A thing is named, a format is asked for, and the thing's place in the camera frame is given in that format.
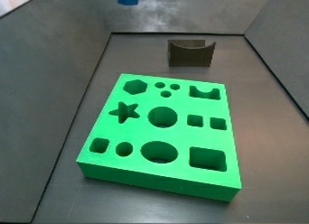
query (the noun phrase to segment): green foam block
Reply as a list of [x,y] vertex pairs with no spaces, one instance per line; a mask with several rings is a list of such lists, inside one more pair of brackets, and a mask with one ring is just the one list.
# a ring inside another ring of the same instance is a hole
[[77,164],[89,178],[230,201],[241,176],[225,85],[122,74]]

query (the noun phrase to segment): rectangular hole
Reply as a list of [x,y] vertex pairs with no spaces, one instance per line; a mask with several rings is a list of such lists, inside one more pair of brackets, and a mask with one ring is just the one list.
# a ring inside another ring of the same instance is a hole
[[108,147],[110,141],[107,139],[103,138],[95,138],[92,140],[92,145],[91,145],[91,152],[101,154],[106,152],[106,149]]
[[202,127],[203,126],[203,117],[196,116],[196,115],[188,115],[187,124],[188,124],[188,126]]
[[227,130],[227,122],[222,118],[210,118],[210,127],[218,130]]
[[225,172],[226,155],[222,151],[206,148],[190,148],[190,166],[199,169]]

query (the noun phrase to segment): circular hole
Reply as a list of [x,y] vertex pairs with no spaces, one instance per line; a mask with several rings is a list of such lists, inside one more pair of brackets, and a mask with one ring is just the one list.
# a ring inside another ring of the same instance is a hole
[[171,127],[178,122],[178,114],[168,107],[156,107],[150,111],[148,120],[156,127]]
[[166,142],[152,141],[142,146],[142,156],[152,163],[171,163],[178,155],[176,148]]
[[170,85],[170,88],[171,88],[172,90],[178,90],[178,89],[179,89],[179,85],[178,85],[178,84],[171,84],[171,85]]
[[132,152],[132,146],[128,142],[123,142],[116,147],[116,153],[119,156],[128,156]]
[[155,83],[155,86],[156,86],[159,89],[162,89],[162,88],[166,86],[166,84],[164,84],[163,82],[158,82],[158,83]]
[[168,98],[170,96],[171,96],[171,93],[168,92],[168,91],[162,91],[160,92],[160,96],[163,97],[163,98]]

